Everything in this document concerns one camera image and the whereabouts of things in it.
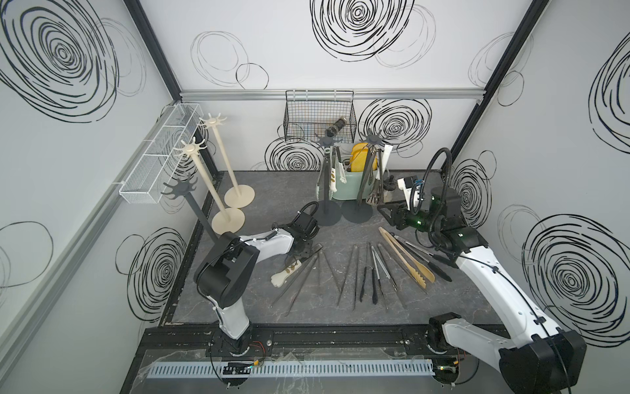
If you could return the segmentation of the grey utensil rack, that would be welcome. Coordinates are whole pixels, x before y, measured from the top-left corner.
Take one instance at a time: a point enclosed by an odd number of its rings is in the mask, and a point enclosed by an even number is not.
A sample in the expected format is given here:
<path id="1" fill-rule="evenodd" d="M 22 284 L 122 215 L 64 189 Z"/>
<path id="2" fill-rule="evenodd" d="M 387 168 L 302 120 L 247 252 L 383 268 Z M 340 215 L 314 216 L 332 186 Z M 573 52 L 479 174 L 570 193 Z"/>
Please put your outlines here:
<path id="1" fill-rule="evenodd" d="M 165 195 L 169 198 L 183 197 L 194 212 L 195 216 L 198 218 L 206 233 L 208 233 L 210 239 L 213 242 L 217 242 L 218 236 L 215 231 L 213 231 L 211 223 L 208 221 L 207 215 L 203 212 L 203 210 L 197 204 L 195 198 L 192 195 L 192 192 L 195 191 L 196 183 L 197 181 L 192 181 L 190 179 L 175 179 L 170 183 L 164 182 L 163 185 L 166 187 L 166 189 L 162 192 L 162 195 Z"/>
<path id="2" fill-rule="evenodd" d="M 351 203 L 346 201 L 341 206 L 343 217 L 356 224 L 367 222 L 372 217 L 372 208 L 367 207 L 364 203 L 364 191 L 368 183 L 369 177 L 373 174 L 372 166 L 379 150 L 379 145 L 382 143 L 382 138 L 376 134 L 367 134 L 367 156 L 364 162 L 364 170 L 361 178 L 361 182 L 356 197 L 356 202 Z"/>
<path id="3" fill-rule="evenodd" d="M 323 147 L 323 150 L 325 147 L 330 147 L 332 149 L 333 147 L 335 147 L 335 142 L 333 138 L 323 136 L 320 139 L 320 146 Z M 330 182 L 331 182 L 331 159 L 330 159 Z M 313 216 L 316 218 L 316 220 L 318 221 L 318 224 L 321 227 L 332 226 L 334 224 L 337 224 L 341 220 L 341 207 L 333 201 L 333 198 L 331 195 L 330 183 L 329 183 L 328 194 L 326 196 L 326 199 L 325 200 L 318 199 L 318 209 Z"/>

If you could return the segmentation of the steel slotted tongs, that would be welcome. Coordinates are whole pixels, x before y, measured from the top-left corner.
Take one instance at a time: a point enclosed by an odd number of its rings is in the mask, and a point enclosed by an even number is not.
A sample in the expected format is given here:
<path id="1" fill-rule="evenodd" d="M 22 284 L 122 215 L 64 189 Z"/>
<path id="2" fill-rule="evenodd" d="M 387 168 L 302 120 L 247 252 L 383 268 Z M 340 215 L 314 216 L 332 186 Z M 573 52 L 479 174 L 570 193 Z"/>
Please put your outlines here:
<path id="1" fill-rule="evenodd" d="M 330 183 L 330 157 L 331 148 L 324 148 L 323 164 L 318 176 L 318 183 L 316 185 L 316 197 L 319 200 L 325 200 L 328 194 L 328 187 Z"/>

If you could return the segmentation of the plain steel serving tongs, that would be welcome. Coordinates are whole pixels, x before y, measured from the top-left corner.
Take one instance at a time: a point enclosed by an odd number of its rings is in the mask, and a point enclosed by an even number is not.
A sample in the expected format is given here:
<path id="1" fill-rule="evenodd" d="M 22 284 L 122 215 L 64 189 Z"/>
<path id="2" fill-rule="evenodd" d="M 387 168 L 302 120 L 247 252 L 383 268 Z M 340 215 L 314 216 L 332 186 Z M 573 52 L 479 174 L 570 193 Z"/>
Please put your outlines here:
<path id="1" fill-rule="evenodd" d="M 375 145 L 371 146 L 368 150 L 367 150 L 367 155 L 366 155 L 366 159 L 364 162 L 364 170 L 362 173 L 362 178 L 361 178 L 361 182 L 359 184 L 359 190 L 358 190 L 358 194 L 356 197 L 356 205 L 357 207 L 360 207 L 362 205 L 362 201 L 364 200 L 364 190 L 365 187 L 368 183 L 368 179 L 370 177 L 370 175 L 373 173 L 373 163 L 374 160 L 377 156 L 377 153 L 380 149 L 377 148 Z"/>

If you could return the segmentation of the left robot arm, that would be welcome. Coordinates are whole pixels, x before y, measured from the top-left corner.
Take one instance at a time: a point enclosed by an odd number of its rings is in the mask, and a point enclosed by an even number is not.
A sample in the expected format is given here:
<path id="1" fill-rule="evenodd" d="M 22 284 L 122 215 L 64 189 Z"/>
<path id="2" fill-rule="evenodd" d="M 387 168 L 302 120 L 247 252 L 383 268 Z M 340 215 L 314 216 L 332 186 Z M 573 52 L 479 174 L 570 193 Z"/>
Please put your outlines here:
<path id="1" fill-rule="evenodd" d="M 274 224 L 261 234 L 238 236 L 225 232 L 197 269 L 196 290 L 213 307 L 221 330 L 219 338 L 231 352 L 245 353 L 251 341 L 242 297 L 256 264 L 279 255 L 295 259 L 311 256 L 313 238 L 319 232 L 315 218 L 318 208 L 318 202 L 308 202 L 291 222 Z"/>

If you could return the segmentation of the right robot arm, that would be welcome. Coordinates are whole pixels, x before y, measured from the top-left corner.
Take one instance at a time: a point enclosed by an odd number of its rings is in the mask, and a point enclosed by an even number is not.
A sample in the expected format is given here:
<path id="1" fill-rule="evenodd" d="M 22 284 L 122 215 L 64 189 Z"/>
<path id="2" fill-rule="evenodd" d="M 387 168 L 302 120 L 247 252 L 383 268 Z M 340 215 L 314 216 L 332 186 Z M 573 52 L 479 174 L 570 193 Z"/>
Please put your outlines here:
<path id="1" fill-rule="evenodd" d="M 444 181 L 423 208 L 426 178 L 404 182 L 405 199 L 378 206 L 398 230 L 425 233 L 447 265 L 459 269 L 492 305 L 508 335 L 502 337 L 469 323 L 456 313 L 430 319 L 426 341 L 435 354 L 465 351 L 497 370 L 514 393 L 570 391 L 577 383 L 587 344 L 576 331 L 562 329 L 521 289 L 495 257 L 487 240 L 466 223 L 461 197 L 450 187 L 452 153 L 446 157 Z"/>

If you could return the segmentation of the large steel tongs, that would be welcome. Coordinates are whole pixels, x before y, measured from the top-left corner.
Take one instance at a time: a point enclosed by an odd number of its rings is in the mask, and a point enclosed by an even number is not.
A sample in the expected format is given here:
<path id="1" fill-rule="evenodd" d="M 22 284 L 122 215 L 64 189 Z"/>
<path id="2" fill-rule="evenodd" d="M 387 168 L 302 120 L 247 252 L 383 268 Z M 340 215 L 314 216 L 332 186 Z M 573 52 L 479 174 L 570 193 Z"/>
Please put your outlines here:
<path id="1" fill-rule="evenodd" d="M 295 289 L 294 293 L 292 294 L 292 296 L 289 298 L 289 305 L 287 307 L 287 310 L 285 312 L 285 316 L 287 316 L 293 309 L 295 302 L 297 302 L 297 299 L 300 295 L 300 293 L 302 292 L 302 289 L 305 285 L 305 283 L 308 281 L 308 277 L 310 276 L 311 272 L 313 271 L 313 269 L 317 266 L 319 258 L 320 258 L 320 254 L 321 252 L 318 251 L 315 256 L 313 256 L 313 258 L 308 260 L 308 263 L 305 264 L 301 269 L 300 272 L 298 273 L 297 277 L 294 277 L 291 279 L 290 283 L 287 285 L 287 288 L 285 290 L 283 290 L 280 295 L 272 302 L 272 307 L 274 307 L 283 297 L 284 295 L 290 290 L 292 289 L 292 287 Z"/>

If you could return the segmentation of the slim steel tongs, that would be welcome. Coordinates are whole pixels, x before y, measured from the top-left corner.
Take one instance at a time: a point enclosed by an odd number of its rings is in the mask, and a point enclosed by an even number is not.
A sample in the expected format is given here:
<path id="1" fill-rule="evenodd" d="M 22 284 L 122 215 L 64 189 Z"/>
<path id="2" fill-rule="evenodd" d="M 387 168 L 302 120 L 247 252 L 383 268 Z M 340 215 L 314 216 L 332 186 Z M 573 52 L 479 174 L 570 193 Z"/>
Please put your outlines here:
<path id="1" fill-rule="evenodd" d="M 356 311 L 357 302 L 357 286 L 359 272 L 359 246 L 354 244 L 349 255 L 349 261 L 346 264 L 343 281 L 341 284 L 340 294 L 338 295 L 336 305 L 339 306 L 345 296 L 350 299 L 350 310 Z"/>

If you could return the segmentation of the beige plastic tongs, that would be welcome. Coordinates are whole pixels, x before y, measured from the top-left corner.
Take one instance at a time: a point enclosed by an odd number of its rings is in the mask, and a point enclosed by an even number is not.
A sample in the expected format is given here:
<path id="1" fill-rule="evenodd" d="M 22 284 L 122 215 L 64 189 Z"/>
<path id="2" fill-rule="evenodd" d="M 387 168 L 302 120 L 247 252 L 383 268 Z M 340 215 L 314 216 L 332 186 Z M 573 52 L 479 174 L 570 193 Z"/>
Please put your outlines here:
<path id="1" fill-rule="evenodd" d="M 378 231 L 387 244 L 393 249 L 399 261 L 409 272 L 413 280 L 415 280 L 422 289 L 427 289 L 427 282 L 434 283 L 436 281 L 435 275 L 428 269 L 428 267 L 415 259 L 415 257 L 403 248 L 402 244 L 400 244 L 388 231 L 381 227 L 378 228 Z"/>

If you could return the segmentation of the black tipped steel tongs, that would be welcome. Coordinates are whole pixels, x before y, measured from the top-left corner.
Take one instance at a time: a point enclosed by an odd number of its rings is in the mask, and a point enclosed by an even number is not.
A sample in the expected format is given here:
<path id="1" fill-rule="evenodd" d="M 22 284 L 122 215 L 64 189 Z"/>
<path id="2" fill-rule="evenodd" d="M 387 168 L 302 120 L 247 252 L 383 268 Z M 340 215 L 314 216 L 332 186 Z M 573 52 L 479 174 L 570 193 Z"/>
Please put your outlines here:
<path id="1" fill-rule="evenodd" d="M 398 243 L 402 244 L 403 248 L 410 252 L 410 254 L 412 254 L 416 258 L 424 260 L 428 264 L 429 269 L 431 269 L 431 271 L 437 274 L 440 278 L 442 278 L 446 282 L 452 282 L 451 276 L 437 265 L 437 263 L 449 265 L 451 263 L 449 259 L 447 259 L 445 256 L 432 253 L 426 248 L 415 245 L 393 232 L 391 232 L 390 234 L 398 241 Z"/>

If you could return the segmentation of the back cream utensil rack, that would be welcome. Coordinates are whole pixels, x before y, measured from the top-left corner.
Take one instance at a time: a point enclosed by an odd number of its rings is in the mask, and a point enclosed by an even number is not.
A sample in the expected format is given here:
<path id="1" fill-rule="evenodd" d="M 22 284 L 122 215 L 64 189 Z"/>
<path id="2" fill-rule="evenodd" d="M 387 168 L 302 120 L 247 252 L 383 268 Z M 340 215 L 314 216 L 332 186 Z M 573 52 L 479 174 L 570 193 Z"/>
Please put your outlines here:
<path id="1" fill-rule="evenodd" d="M 226 192 L 224 200 L 230 208 L 244 208 L 254 201 L 255 191 L 251 186 L 240 184 L 236 179 L 236 174 L 231 166 L 231 161 L 226 152 L 226 148 L 219 131 L 219 126 L 222 126 L 224 121 L 226 121 L 226 118 L 221 114 L 213 116 L 211 113 L 208 113 L 206 118 L 201 118 L 201 122 L 206 126 L 206 128 L 213 131 L 215 140 L 218 144 L 218 149 L 221 152 L 224 164 L 226 165 L 226 170 L 229 178 L 231 179 L 232 187 L 228 190 L 228 192 Z"/>

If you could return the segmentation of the cream utensil rack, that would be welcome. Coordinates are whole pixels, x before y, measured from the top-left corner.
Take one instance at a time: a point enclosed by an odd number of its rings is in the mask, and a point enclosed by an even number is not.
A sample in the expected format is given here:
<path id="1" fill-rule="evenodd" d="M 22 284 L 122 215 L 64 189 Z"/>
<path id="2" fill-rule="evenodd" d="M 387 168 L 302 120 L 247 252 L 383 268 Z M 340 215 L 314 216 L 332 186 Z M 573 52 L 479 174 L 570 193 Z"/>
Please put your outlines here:
<path id="1" fill-rule="evenodd" d="M 193 138 L 191 142 L 182 140 L 181 143 L 182 147 L 175 147 L 175 150 L 180 152 L 180 156 L 186 156 L 194 162 L 200 177 L 208 188 L 208 192 L 211 197 L 213 197 L 214 203 L 218 206 L 219 212 L 213 217 L 210 223 L 213 234 L 221 235 L 228 231 L 236 233 L 244 226 L 245 215 L 239 208 L 227 208 L 218 195 L 213 185 L 213 180 L 200 158 L 200 151 L 207 148 L 205 140 L 201 140 L 197 143 L 196 139 Z"/>
<path id="2" fill-rule="evenodd" d="M 254 201 L 255 191 L 251 186 L 240 184 L 236 179 L 236 174 L 231 166 L 231 161 L 226 152 L 226 148 L 219 131 L 219 126 L 222 126 L 224 121 L 226 121 L 226 118 L 221 114 L 213 116 L 211 113 L 208 113 L 206 118 L 201 118 L 201 122 L 206 126 L 206 128 L 213 131 L 215 140 L 218 144 L 218 149 L 221 152 L 224 164 L 226 165 L 226 170 L 229 178 L 231 179 L 232 187 L 228 190 L 228 192 L 226 192 L 224 200 L 230 208 L 244 208 Z"/>

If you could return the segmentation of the front cream utensil rack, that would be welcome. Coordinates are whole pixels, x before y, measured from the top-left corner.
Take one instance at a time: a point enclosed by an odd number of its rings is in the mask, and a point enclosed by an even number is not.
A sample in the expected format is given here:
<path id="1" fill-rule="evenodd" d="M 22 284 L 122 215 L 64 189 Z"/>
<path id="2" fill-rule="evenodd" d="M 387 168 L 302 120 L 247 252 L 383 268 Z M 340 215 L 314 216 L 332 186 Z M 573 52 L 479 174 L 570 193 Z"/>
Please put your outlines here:
<path id="1" fill-rule="evenodd" d="M 219 212 L 213 217 L 210 223 L 213 234 L 221 235 L 228 231 L 236 233 L 244 226 L 245 215 L 239 208 L 227 208 L 218 195 L 213 185 L 213 180 L 200 158 L 200 151 L 207 148 L 205 140 L 201 140 L 197 143 L 196 139 L 193 138 L 191 142 L 182 140 L 181 143 L 182 147 L 175 147 L 175 150 L 180 152 L 180 156 L 186 156 L 194 162 L 200 177 L 208 188 L 208 192 L 211 197 L 213 197 L 214 203 L 218 206 Z"/>

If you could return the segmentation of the black tweezer tongs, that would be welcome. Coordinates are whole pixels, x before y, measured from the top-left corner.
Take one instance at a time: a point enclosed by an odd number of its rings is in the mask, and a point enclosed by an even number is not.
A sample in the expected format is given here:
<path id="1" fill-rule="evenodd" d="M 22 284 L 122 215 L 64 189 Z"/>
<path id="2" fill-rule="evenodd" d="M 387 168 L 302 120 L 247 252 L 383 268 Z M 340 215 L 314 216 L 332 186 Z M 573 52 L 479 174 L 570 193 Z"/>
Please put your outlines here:
<path id="1" fill-rule="evenodd" d="M 364 266 L 364 274 L 362 279 L 362 284 L 359 292 L 359 301 L 362 302 L 366 297 L 366 285 L 368 283 L 368 278 L 372 281 L 372 303 L 376 305 L 378 303 L 378 294 L 376 290 L 377 285 L 377 275 L 374 269 L 374 257 L 372 253 L 372 245 L 370 242 L 367 243 L 366 246 L 366 265 Z"/>

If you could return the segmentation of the glass sugar jar black lid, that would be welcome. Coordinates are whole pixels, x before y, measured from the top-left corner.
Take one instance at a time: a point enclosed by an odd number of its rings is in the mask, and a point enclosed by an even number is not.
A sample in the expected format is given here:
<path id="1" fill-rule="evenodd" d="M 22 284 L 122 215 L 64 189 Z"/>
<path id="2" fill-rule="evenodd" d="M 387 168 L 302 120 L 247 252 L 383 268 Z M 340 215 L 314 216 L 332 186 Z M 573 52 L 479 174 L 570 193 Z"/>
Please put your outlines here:
<path id="1" fill-rule="evenodd" d="M 397 189 L 397 181 L 393 175 L 390 175 L 383 181 L 384 195 L 392 195 Z"/>

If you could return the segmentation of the mint green toaster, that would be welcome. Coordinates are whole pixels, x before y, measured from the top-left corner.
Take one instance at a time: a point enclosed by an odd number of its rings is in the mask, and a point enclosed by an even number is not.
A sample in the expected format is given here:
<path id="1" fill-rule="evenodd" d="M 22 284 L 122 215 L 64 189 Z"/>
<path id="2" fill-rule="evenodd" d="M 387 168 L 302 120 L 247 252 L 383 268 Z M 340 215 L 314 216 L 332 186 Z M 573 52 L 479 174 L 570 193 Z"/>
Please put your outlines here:
<path id="1" fill-rule="evenodd" d="M 375 168 L 370 175 L 367 185 L 364 190 L 364 199 L 366 199 L 372 192 L 375 180 L 377 180 L 378 170 Z M 332 198 L 334 200 L 355 200 L 359 190 L 359 184 L 362 178 L 362 172 L 346 172 L 347 183 L 340 185 L 338 192 L 336 192 Z"/>

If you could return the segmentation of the dark bottle in basket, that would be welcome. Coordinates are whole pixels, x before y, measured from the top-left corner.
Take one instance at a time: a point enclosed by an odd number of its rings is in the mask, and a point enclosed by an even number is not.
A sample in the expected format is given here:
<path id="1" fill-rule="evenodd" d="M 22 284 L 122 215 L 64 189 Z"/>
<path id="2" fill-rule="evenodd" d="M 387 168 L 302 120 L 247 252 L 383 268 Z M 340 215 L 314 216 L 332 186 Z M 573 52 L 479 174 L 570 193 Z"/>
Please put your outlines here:
<path id="1" fill-rule="evenodd" d="M 335 121 L 331 126 L 329 126 L 326 131 L 325 131 L 325 135 L 326 137 L 329 138 L 334 138 L 347 124 L 347 121 L 345 118 L 339 118 L 337 121 Z"/>

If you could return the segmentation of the white handled slim tongs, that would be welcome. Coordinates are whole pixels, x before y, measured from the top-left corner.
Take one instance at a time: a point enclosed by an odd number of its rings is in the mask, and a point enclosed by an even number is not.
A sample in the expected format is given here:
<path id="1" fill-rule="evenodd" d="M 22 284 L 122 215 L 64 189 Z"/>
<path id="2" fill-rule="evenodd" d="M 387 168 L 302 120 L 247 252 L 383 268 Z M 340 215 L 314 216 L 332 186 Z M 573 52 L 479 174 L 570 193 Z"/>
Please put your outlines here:
<path id="1" fill-rule="evenodd" d="M 386 278 L 387 282 L 390 283 L 391 287 L 394 289 L 394 292 L 398 292 L 397 285 L 395 284 L 395 281 L 394 281 L 393 277 L 390 275 L 390 271 L 389 271 L 388 267 L 386 266 L 384 260 L 382 259 L 381 253 L 377 249 L 377 247 L 370 246 L 370 250 L 372 252 L 372 257 L 373 257 L 373 260 L 374 260 L 374 267 L 375 267 L 375 270 L 376 270 L 378 294 L 382 297 L 385 309 L 386 309 L 386 311 L 388 311 L 389 310 L 389 306 L 388 306 L 388 303 L 387 303 L 387 297 L 385 296 L 385 292 L 383 290 L 381 274 L 385 275 L 385 278 Z"/>

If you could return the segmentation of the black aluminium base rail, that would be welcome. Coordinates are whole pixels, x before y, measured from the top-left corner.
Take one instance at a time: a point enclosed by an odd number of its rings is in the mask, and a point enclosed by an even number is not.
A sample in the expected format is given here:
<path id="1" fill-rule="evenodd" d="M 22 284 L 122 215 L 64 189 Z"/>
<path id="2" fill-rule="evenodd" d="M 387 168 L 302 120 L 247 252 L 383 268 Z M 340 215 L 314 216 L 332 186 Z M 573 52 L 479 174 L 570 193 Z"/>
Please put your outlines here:
<path id="1" fill-rule="evenodd" d="M 199 350 L 214 356 L 238 356 L 251 350 L 270 356 L 282 349 L 400 347 L 413 356 L 428 352 L 429 323 L 381 325 L 306 325 L 254 323 L 240 339 L 231 339 L 211 324 L 149 328 L 141 350 Z"/>

